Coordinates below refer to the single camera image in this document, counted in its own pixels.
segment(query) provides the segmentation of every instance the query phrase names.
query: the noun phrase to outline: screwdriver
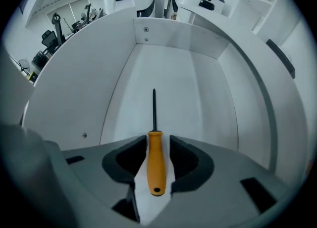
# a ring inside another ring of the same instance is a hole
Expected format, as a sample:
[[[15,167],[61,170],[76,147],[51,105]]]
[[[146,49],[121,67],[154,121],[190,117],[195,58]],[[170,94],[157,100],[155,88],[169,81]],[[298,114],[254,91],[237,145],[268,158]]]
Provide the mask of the screwdriver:
[[[165,193],[166,171],[161,142],[163,132],[157,130],[157,101],[155,89],[153,89],[153,130],[150,131],[148,135],[150,138],[147,168],[148,185],[152,195],[161,196]]]

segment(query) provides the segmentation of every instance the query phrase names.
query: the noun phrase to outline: orange screwdriver handle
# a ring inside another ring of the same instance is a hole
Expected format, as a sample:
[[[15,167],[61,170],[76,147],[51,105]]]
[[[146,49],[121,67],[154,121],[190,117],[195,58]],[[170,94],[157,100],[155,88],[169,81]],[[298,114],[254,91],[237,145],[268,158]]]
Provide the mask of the orange screwdriver handle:
[[[148,135],[150,137],[147,170],[148,185],[152,195],[160,196],[165,193],[166,188],[166,170],[161,143],[163,132],[149,132]]]

